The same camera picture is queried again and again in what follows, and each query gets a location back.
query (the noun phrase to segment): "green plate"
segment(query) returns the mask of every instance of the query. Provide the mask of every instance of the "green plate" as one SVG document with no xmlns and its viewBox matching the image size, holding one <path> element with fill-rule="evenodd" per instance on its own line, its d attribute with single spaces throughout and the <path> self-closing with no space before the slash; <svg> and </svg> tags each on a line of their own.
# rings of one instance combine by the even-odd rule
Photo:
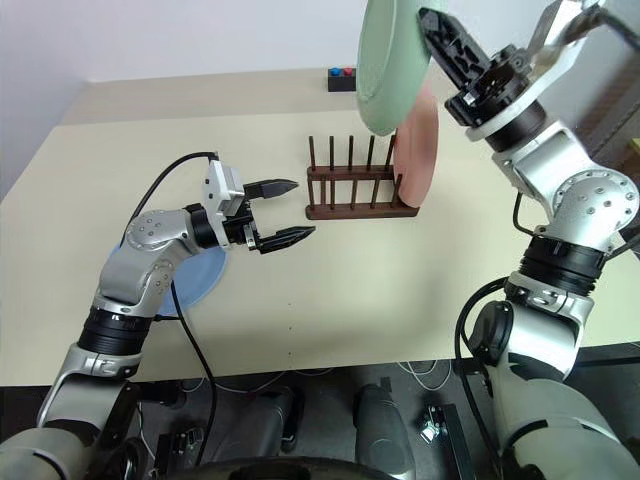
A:
<svg viewBox="0 0 640 480">
<path fill-rule="evenodd" d="M 443 10 L 445 0 L 369 0 L 364 14 L 356 97 L 362 121 L 388 135 L 413 106 L 430 55 L 422 41 L 418 10 Z"/>
</svg>

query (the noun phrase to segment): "floor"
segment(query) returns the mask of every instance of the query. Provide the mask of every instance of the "floor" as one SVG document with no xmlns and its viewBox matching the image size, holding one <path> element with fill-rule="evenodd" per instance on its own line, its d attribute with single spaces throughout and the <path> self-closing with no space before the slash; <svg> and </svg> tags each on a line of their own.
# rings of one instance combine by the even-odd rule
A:
<svg viewBox="0 0 640 480">
<path fill-rule="evenodd" d="M 582 349 L 579 360 L 638 356 L 640 350 L 631 344 Z M 430 362 L 413 362 L 416 371 L 427 369 Z M 421 377 L 428 385 L 438 384 L 447 373 L 448 362 L 440 361 L 434 371 Z M 323 456 L 353 460 L 355 428 L 351 411 L 353 395 L 368 383 L 379 383 L 388 377 L 392 396 L 407 425 L 417 463 L 418 479 L 456 478 L 447 463 L 442 442 L 427 445 L 419 436 L 417 423 L 425 405 L 454 403 L 464 429 L 472 462 L 478 478 L 494 478 L 487 462 L 487 455 L 478 430 L 467 406 L 459 379 L 452 375 L 438 392 L 424 390 L 415 379 L 396 364 L 367 365 L 336 368 L 324 375 L 288 372 L 275 384 L 301 387 L 307 397 L 305 415 L 294 454 Z M 223 377 L 218 381 L 225 387 L 253 389 L 275 374 Z M 480 409 L 487 424 L 493 424 L 491 404 L 480 384 L 479 376 L 471 377 Z M 193 389 L 199 379 L 183 382 L 185 390 Z M 619 438 L 626 441 L 640 438 L 640 364 L 575 368 L 568 383 L 584 393 L 601 410 Z M 2 438 L 31 426 L 37 408 L 46 389 L 44 387 L 5 388 L 2 398 Z M 144 435 L 152 448 L 158 434 L 168 432 L 176 423 L 193 422 L 204 425 L 209 408 L 210 390 L 206 382 L 195 391 L 186 394 L 186 403 L 178 409 L 158 404 L 144 403 Z M 241 414 L 251 395 L 231 393 L 219 389 L 218 410 L 213 436 L 205 458 L 210 458 L 222 436 Z M 137 418 L 131 432 L 137 434 Z"/>
</svg>

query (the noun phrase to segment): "black cable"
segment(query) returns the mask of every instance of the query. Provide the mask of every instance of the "black cable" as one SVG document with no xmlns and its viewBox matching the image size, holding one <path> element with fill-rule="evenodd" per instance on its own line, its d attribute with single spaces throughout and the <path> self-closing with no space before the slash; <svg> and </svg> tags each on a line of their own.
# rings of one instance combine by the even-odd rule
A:
<svg viewBox="0 0 640 480">
<path fill-rule="evenodd" d="M 498 454 L 498 449 L 493 443 L 491 436 L 489 435 L 489 430 L 487 430 L 487 426 L 482 420 L 482 414 L 480 413 L 480 409 L 478 408 L 478 404 L 473 397 L 473 392 L 471 391 L 471 386 L 469 385 L 469 380 L 467 379 L 466 374 L 464 373 L 464 369 L 462 366 L 462 353 L 460 348 L 460 338 L 463 336 L 465 324 L 467 322 L 467 317 L 469 313 L 473 309 L 476 303 L 482 300 L 487 295 L 497 292 L 503 286 L 508 277 L 502 277 L 493 282 L 490 282 L 480 288 L 477 292 L 475 292 L 464 304 L 462 307 L 462 311 L 458 316 L 458 320 L 456 322 L 456 328 L 454 333 L 454 351 L 455 351 L 455 360 L 457 369 L 460 375 L 460 381 L 462 382 L 462 388 L 464 390 L 464 394 L 467 397 L 467 401 L 469 402 L 469 408 L 471 409 L 471 413 L 478 424 L 478 430 L 480 430 L 480 435 L 484 440 L 485 445 L 487 446 L 487 450 L 491 455 L 491 462 L 493 463 L 496 470 L 500 471 L 500 455 Z"/>
<path fill-rule="evenodd" d="M 171 171 L 173 169 L 175 169 L 179 165 L 182 165 L 184 162 L 186 162 L 188 160 L 191 160 L 192 158 L 206 157 L 206 158 L 209 159 L 209 161 L 211 161 L 211 159 L 213 159 L 215 156 L 216 156 L 216 154 L 213 153 L 213 152 L 190 153 L 189 155 L 185 155 L 184 157 L 180 157 L 175 162 L 173 162 L 171 165 L 169 165 L 167 168 L 165 168 L 162 171 L 162 173 L 158 176 L 158 178 L 156 178 L 155 181 L 151 184 L 151 186 L 149 187 L 147 192 L 144 194 L 144 196 L 142 197 L 142 199 L 138 203 L 138 206 L 136 207 L 136 209 L 131 214 L 131 218 L 129 218 L 129 221 L 127 222 L 127 226 L 125 227 L 124 232 L 122 233 L 122 238 L 120 239 L 120 246 L 122 246 L 122 244 L 124 243 L 124 237 L 125 237 L 125 235 L 127 233 L 127 228 L 129 228 L 129 224 L 131 223 L 131 221 L 134 218 L 136 218 L 138 215 L 140 215 L 140 212 L 142 211 L 144 206 L 149 201 L 149 198 L 151 198 L 151 195 L 153 195 L 153 192 L 155 192 L 156 188 L 158 188 L 158 185 L 160 185 L 162 183 L 162 181 L 166 178 L 167 175 L 169 175 L 169 173 L 171 173 Z"/>
<path fill-rule="evenodd" d="M 565 42 L 579 40 L 601 25 L 610 27 L 634 50 L 640 50 L 640 36 L 599 4 L 585 9 L 569 23 L 565 30 Z"/>
<path fill-rule="evenodd" d="M 174 317 L 173 315 L 160 315 L 160 314 L 158 314 L 158 315 L 156 315 L 154 317 L 154 320 L 156 322 L 159 322 L 161 320 L 179 320 L 179 318 L 178 317 Z"/>
<path fill-rule="evenodd" d="M 520 222 L 518 222 L 518 213 L 520 212 L 521 202 L 522 202 L 522 192 L 518 192 L 518 194 L 516 195 L 516 202 L 513 204 L 513 215 L 511 216 L 513 220 L 513 226 L 516 228 L 516 230 L 522 233 L 526 233 L 527 235 L 533 237 L 534 235 L 533 232 L 528 228 L 523 227 L 522 225 L 520 225 Z"/>
<path fill-rule="evenodd" d="M 462 332 L 460 332 L 460 336 L 462 337 L 462 341 L 464 342 L 464 345 L 469 349 L 469 338 L 467 337 L 467 332 L 464 331 L 464 328 L 462 329 Z"/>
<path fill-rule="evenodd" d="M 640 245 L 640 233 L 636 233 L 633 237 L 629 239 L 627 243 L 625 243 L 621 247 L 616 248 L 613 252 L 611 252 L 611 255 L 606 257 L 605 262 L 609 262 L 613 260 L 618 255 L 622 255 L 624 252 L 635 247 L 636 245 Z"/>
<path fill-rule="evenodd" d="M 187 325 L 186 320 L 184 319 L 184 315 L 182 314 L 182 309 L 180 308 L 180 301 L 178 300 L 178 294 L 176 292 L 176 284 L 171 282 L 171 296 L 173 297 L 173 303 L 176 306 L 176 313 L 178 314 L 178 319 L 180 320 L 180 324 L 184 329 L 184 333 L 189 338 L 189 342 L 191 342 L 191 346 L 196 352 L 200 363 L 202 363 L 202 368 L 207 375 L 207 379 L 209 380 L 209 385 L 211 386 L 211 408 L 209 409 L 209 419 L 207 420 L 207 426 L 204 431 L 204 438 L 202 439 L 202 445 L 200 446 L 200 451 L 198 452 L 198 457 L 196 459 L 196 467 L 200 465 L 202 462 L 202 457 L 204 455 L 205 448 L 207 446 L 207 440 L 209 439 L 209 435 L 211 435 L 211 429 L 213 428 L 213 418 L 216 415 L 216 407 L 218 404 L 218 392 L 216 390 L 216 379 L 213 376 L 213 372 L 209 368 L 209 364 L 207 363 L 207 359 L 205 358 L 202 350 L 200 350 L 200 346 L 196 341 L 195 337 L 191 333 L 191 329 L 189 329 L 189 325 Z"/>
<path fill-rule="evenodd" d="M 611 15 L 609 10 L 600 8 L 596 14 L 596 18 L 601 25 L 611 27 L 631 48 L 636 51 L 640 50 L 640 36 L 625 25 L 619 18 Z"/>
</svg>

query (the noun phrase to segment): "white wall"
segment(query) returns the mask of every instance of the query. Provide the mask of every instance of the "white wall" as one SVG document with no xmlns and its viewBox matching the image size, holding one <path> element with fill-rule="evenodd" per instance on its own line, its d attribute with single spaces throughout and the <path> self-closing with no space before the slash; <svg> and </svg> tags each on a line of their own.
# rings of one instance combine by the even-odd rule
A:
<svg viewBox="0 0 640 480">
<path fill-rule="evenodd" d="M 636 0 L 615 3 L 624 2 L 631 5 Z M 0 198 L 85 81 L 353 64 L 365 4 L 365 0 L 3 0 Z M 494 52 L 509 42 L 525 46 L 548 0 L 450 0 L 449 4 L 479 43 Z M 619 61 L 616 55 L 624 57 L 626 52 L 615 47 L 613 53 L 609 46 L 600 50 Z M 581 74 L 580 85 L 591 98 L 591 90 L 601 89 L 603 69 L 593 61 L 584 63 L 591 71 Z M 566 94 L 574 94 L 575 85 L 566 88 L 547 103 L 575 121 L 579 106 L 588 102 L 576 106 L 572 100 L 576 97 Z"/>
</svg>

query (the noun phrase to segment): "metal bracket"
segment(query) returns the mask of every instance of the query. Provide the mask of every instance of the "metal bracket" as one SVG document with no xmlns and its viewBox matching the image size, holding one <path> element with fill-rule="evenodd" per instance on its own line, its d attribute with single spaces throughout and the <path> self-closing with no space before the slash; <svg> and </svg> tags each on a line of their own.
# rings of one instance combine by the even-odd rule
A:
<svg viewBox="0 0 640 480">
<path fill-rule="evenodd" d="M 448 444 L 447 446 L 455 460 L 457 478 L 460 480 L 475 480 L 476 476 L 473 472 L 471 455 L 469 454 L 464 430 L 455 405 L 428 405 L 424 427 L 420 432 L 420 436 L 428 444 L 431 444 L 436 438 L 443 439 Z"/>
<path fill-rule="evenodd" d="M 244 187 L 238 172 L 235 168 L 222 165 L 220 160 L 211 160 L 202 190 L 204 209 L 218 245 L 223 250 L 228 250 L 229 239 L 222 222 L 238 212 L 244 199 Z"/>
<path fill-rule="evenodd" d="M 587 323 L 594 301 L 552 285 L 527 277 L 520 272 L 512 272 L 508 282 L 519 287 L 519 293 L 526 295 L 524 303 L 537 310 L 568 318 L 582 330 Z"/>
<path fill-rule="evenodd" d="M 141 353 L 123 356 L 102 355 L 84 350 L 74 343 L 69 347 L 58 376 L 42 402 L 37 418 L 38 427 L 44 426 L 49 409 L 68 377 L 80 374 L 100 378 L 116 378 L 122 375 L 126 378 L 136 373 L 141 361 Z"/>
</svg>

